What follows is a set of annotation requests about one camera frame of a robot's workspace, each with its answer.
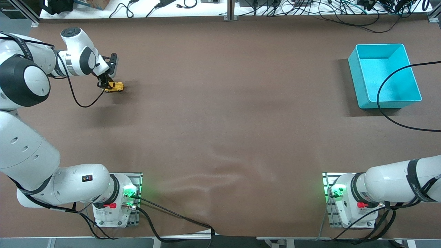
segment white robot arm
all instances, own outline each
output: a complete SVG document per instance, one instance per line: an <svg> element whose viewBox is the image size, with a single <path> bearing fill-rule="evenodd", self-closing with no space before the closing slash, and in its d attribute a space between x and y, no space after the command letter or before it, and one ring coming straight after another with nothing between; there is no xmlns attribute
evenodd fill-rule
<svg viewBox="0 0 441 248"><path fill-rule="evenodd" d="M0 172L16 183L17 198L25 207L93 203L101 226L125 227L130 211L123 209L129 207L123 202L133 203L127 195L136 193L130 179L110 174L101 164L60 168L58 150L16 111L47 99L47 75L115 75L116 64L111 68L104 61L83 30L68 28L61 36L66 51L30 37L0 33Z"/></svg>
<svg viewBox="0 0 441 248"><path fill-rule="evenodd" d="M342 227L348 227L380 203L441 201L441 155L372 167L365 173L340 176L330 188ZM372 213L352 228L373 228Z"/></svg>

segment brown table surface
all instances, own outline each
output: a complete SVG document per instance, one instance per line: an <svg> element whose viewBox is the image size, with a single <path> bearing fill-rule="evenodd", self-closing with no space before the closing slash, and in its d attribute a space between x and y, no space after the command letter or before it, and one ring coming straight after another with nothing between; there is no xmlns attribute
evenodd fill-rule
<svg viewBox="0 0 441 248"><path fill-rule="evenodd" d="M67 80L51 80L48 100L19 112L60 150L60 166L143 172L144 197L232 236L315 237L325 208L322 172L362 172L440 153L438 134L360 110L347 62L356 44L371 43L403 43L412 63L441 59L441 30L425 16L400 20L384 34L313 16L221 19L41 23L30 35L59 49L60 31L78 26L101 54L118 53L116 80L126 89L83 109ZM382 16L372 28L395 20ZM414 72L423 101L389 113L441 128L439 66ZM72 82L82 104L100 93L93 76ZM90 235L79 216L22 207L12 182L3 174L0 180L1 237ZM202 230L144 208L160 234ZM440 217L435 203L399 210L387 237L439 239ZM323 236L340 231L325 225ZM152 235L145 219L108 232Z"/></svg>

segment red button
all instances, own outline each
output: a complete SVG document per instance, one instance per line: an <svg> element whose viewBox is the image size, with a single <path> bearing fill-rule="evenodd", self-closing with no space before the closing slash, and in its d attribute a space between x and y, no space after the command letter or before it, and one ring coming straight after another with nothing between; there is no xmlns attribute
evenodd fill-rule
<svg viewBox="0 0 441 248"><path fill-rule="evenodd" d="M366 204L366 203L357 203L357 207L359 207L359 208L364 208L367 206L368 206L368 204Z"/></svg>
<svg viewBox="0 0 441 248"><path fill-rule="evenodd" d="M105 207L116 208L116 203L104 204Z"/></svg>

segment blue plastic bin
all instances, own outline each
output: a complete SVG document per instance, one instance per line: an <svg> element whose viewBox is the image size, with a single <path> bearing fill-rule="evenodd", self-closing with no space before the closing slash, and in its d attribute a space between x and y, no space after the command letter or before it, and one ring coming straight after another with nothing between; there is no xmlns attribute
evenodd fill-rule
<svg viewBox="0 0 441 248"><path fill-rule="evenodd" d="M396 69L410 65L403 44L356 45L348 61L361 109L376 109L377 93L383 81ZM406 68L383 86L380 106L403 108L421 99L412 68Z"/></svg>

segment gray floor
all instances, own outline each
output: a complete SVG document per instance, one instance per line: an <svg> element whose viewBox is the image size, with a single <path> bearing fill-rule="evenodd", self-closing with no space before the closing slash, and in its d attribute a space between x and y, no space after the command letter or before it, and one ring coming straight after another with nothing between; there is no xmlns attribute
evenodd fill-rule
<svg viewBox="0 0 441 248"><path fill-rule="evenodd" d="M441 0L432 1L433 6ZM31 21L27 19L11 20L0 12L0 30L28 35L31 30ZM189 240L183 243L163 244L162 248L206 248L208 240ZM439 248L441 240L417 240L417 248ZM148 238L133 238L119 240L95 240L92 238L59 238L55 241L53 248L152 248L153 240ZM0 248L46 248L48 239L4 239L0 238ZM255 237L226 237L216 236L213 238L210 248L267 248L264 241ZM298 240L295 242L297 248L352 248L352 244L342 242L323 242L312 240ZM393 248L385 240L360 244L358 248Z"/></svg>

